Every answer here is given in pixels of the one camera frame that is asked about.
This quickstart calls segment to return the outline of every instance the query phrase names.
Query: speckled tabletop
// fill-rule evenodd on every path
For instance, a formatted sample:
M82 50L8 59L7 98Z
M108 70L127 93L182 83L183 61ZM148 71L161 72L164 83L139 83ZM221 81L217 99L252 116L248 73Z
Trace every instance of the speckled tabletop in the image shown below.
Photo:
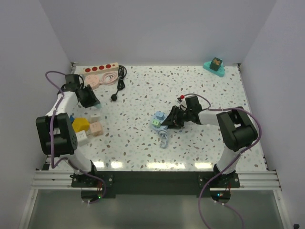
M80 73L83 67L76 67ZM94 92L102 104L101 124L104 134L90 136L90 143L80 146L98 170L121 171L211 171L224 149L217 126L185 123L182 130L169 130L169 144L160 148L158 134L149 125L156 111L168 114L177 97L197 93L215 108L243 106L248 102L237 67L225 67L220 78L201 66L126 66L126 88L111 102L116 84L101 85ZM202 107L207 103L200 100ZM74 117L89 118L96 108L74 108ZM64 162L55 170L71 170ZM237 171L266 171L260 144L245 152Z

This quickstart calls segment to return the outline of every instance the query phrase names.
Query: dark green cube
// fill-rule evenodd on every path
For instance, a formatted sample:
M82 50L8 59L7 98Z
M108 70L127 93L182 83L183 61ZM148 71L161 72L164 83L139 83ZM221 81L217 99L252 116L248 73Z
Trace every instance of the dark green cube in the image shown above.
M222 62L223 62L222 60L214 57L214 59L211 61L210 69L212 69L214 71L218 71Z

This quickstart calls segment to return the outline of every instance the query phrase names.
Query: pink charger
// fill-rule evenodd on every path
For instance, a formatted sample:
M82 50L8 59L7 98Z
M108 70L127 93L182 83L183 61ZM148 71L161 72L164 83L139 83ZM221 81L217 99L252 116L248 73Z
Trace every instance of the pink charger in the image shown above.
M85 78L85 83L90 85L92 89L98 88L101 84L112 85L118 79L117 72L107 72L102 76L100 80L98 75L88 75Z

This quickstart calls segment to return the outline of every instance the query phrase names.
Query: pink round object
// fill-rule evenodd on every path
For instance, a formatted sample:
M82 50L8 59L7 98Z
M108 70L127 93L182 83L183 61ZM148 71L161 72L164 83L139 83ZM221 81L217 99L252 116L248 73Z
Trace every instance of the pink round object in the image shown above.
M100 79L97 75L87 75L85 83L90 85L92 89L96 89L100 86Z

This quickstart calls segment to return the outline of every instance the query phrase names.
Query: gray floor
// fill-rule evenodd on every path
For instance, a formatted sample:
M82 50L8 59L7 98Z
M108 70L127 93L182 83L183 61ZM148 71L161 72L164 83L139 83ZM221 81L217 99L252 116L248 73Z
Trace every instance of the gray floor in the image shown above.
M81 203L80 191L39 191L30 229L204 229L197 198L191 196L117 196L97 204ZM229 204L246 229L282 229L272 191L236 191ZM202 200L213 229L239 229L230 209Z

